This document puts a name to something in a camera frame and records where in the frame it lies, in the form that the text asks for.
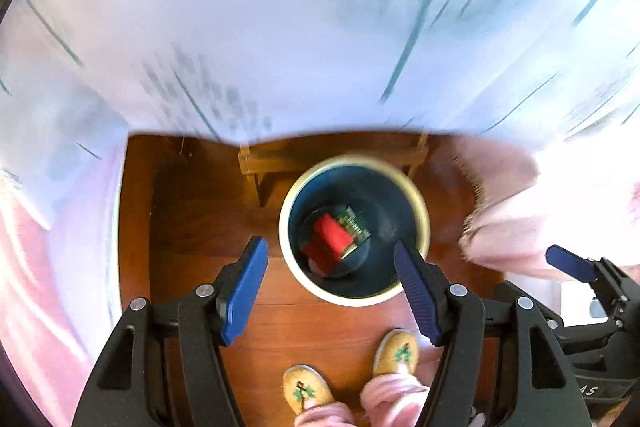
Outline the blue trash bin cream rim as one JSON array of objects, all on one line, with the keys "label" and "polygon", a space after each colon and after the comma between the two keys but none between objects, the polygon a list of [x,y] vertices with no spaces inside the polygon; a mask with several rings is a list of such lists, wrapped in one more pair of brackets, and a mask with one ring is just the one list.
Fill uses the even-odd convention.
[{"label": "blue trash bin cream rim", "polygon": [[394,248],[421,256],[431,222],[416,184],[382,159],[342,155],[304,172],[286,194],[279,243],[297,282],[341,307],[370,307],[402,291]]}]

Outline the right yellow slipper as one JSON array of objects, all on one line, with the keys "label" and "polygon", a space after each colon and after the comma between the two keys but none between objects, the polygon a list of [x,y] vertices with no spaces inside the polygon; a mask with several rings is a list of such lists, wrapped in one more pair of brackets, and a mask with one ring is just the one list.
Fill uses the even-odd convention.
[{"label": "right yellow slipper", "polygon": [[374,377],[413,375],[419,362],[419,343],[414,332],[392,329],[381,340],[373,359]]}]

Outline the yellow slipper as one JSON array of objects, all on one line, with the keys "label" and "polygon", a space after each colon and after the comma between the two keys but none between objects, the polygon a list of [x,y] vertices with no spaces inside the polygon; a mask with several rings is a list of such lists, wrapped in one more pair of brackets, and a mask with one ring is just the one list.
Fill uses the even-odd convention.
[{"label": "yellow slipper", "polygon": [[313,367],[299,364],[289,367],[282,376],[283,396],[298,416],[314,407],[335,402],[330,386]]},{"label": "yellow slipper", "polygon": [[419,362],[419,343],[414,332],[392,329],[381,340],[373,359],[374,377],[413,375]]}]

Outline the pink fringed blanket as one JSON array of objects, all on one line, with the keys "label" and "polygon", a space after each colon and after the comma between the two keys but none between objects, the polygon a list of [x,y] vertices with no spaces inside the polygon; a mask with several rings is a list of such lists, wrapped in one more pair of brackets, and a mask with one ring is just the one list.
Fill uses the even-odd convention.
[{"label": "pink fringed blanket", "polygon": [[639,140],[629,133],[576,135],[529,152],[454,136],[454,162],[474,191],[459,244],[466,260],[501,272],[557,279],[552,245],[608,258],[639,276]]}]

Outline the green patterned card in bin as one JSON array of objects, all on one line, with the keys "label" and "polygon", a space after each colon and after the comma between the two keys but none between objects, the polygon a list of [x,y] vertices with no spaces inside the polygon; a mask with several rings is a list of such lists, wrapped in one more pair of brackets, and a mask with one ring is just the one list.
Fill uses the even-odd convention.
[{"label": "green patterned card in bin", "polygon": [[358,248],[369,239],[371,233],[362,218],[352,208],[345,207],[336,216],[339,225],[352,236],[352,243]]}]

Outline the red box in bin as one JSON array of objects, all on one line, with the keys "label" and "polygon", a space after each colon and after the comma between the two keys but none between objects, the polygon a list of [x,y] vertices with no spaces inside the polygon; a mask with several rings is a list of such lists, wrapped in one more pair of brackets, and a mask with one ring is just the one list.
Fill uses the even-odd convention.
[{"label": "red box in bin", "polygon": [[327,277],[356,249],[356,241],[329,213],[322,213],[314,222],[300,250],[309,260],[314,273]]}]

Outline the left yellow slipper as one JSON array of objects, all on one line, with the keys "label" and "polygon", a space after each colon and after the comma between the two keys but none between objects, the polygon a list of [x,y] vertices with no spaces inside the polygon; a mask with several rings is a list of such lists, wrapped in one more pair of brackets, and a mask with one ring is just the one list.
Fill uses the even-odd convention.
[{"label": "left yellow slipper", "polygon": [[282,376],[283,396],[298,416],[314,407],[335,402],[330,386],[313,367],[299,364],[289,367]]}]

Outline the pink pajama legs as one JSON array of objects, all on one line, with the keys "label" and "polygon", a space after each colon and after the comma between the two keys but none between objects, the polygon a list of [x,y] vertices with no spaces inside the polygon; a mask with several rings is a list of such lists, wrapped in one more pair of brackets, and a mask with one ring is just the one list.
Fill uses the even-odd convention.
[{"label": "pink pajama legs", "polygon": [[[413,375],[372,376],[360,392],[360,405],[371,426],[415,426],[429,391]],[[335,399],[296,416],[294,425],[353,426],[355,418],[345,403]]]}]

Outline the white tree print bedsheet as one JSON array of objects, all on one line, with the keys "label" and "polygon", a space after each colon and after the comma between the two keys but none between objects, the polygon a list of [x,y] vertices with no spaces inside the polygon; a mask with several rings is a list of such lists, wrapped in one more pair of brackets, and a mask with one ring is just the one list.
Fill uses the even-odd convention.
[{"label": "white tree print bedsheet", "polygon": [[45,227],[134,132],[538,148],[639,96],[639,0],[12,0],[1,178]]}]

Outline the wooden bed frame support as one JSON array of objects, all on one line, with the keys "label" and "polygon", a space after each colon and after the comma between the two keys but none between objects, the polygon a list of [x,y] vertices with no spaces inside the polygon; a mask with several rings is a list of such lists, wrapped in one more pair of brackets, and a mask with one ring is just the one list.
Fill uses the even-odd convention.
[{"label": "wooden bed frame support", "polygon": [[257,207],[268,198],[262,181],[270,174],[303,172],[335,156],[382,159],[412,178],[426,161],[427,132],[352,131],[321,133],[239,147],[238,163]]}]

